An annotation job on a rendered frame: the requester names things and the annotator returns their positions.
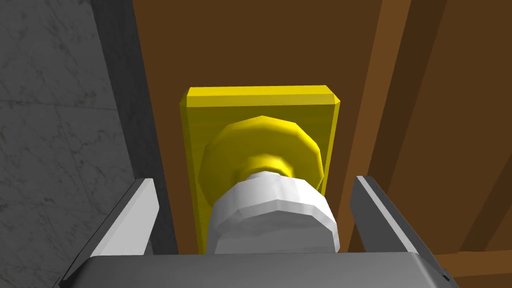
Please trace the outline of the brown wooden door leaf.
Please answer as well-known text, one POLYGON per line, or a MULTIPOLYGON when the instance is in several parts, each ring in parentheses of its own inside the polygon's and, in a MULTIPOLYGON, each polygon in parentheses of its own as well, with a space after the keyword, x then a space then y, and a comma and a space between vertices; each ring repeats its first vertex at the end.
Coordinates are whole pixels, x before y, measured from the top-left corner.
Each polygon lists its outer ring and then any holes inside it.
POLYGON ((133 0, 177 249, 198 252, 190 87, 326 85, 343 252, 375 178, 461 288, 512 288, 512 0, 133 0))

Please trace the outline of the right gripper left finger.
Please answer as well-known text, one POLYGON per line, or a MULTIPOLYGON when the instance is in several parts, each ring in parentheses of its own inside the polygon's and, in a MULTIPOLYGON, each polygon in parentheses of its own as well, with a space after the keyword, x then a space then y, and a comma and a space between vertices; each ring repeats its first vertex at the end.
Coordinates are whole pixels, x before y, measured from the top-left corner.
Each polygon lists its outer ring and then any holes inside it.
POLYGON ((136 179, 59 278, 59 284, 94 256, 142 256, 158 211, 154 180, 136 179))

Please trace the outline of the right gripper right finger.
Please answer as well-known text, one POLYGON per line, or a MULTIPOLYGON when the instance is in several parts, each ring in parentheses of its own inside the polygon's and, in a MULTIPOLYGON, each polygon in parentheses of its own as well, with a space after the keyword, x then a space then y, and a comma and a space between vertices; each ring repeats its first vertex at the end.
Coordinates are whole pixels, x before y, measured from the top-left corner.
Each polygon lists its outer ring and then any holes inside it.
POLYGON ((366 252, 409 252, 419 255, 447 281, 451 275, 370 176, 355 178, 350 210, 366 252))

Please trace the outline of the yellow and white door knob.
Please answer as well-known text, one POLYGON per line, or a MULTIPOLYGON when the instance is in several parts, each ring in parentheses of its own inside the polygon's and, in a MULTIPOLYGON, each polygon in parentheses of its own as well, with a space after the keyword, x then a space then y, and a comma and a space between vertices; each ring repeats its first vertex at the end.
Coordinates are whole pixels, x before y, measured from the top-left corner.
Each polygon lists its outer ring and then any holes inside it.
POLYGON ((340 100, 326 85, 191 87, 180 115, 197 252, 214 203, 262 171, 326 192, 340 100))

